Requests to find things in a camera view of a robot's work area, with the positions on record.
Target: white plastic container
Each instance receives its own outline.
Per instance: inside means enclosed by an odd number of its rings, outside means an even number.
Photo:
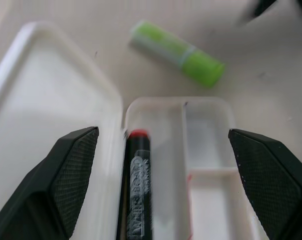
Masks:
[[[86,198],[74,240],[114,240],[124,153],[122,99],[95,63],[57,27],[22,28],[0,64],[0,209],[55,141],[98,126]],[[151,137],[154,240],[261,240],[215,97],[146,97],[126,129]]]

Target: white table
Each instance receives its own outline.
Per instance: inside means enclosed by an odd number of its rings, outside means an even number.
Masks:
[[[59,25],[116,84],[124,106],[140,96],[218,96],[237,126],[281,140],[302,161],[302,18],[282,0],[239,25],[246,0],[0,0],[0,60],[21,26]],[[146,19],[227,64],[211,89],[129,46]]]

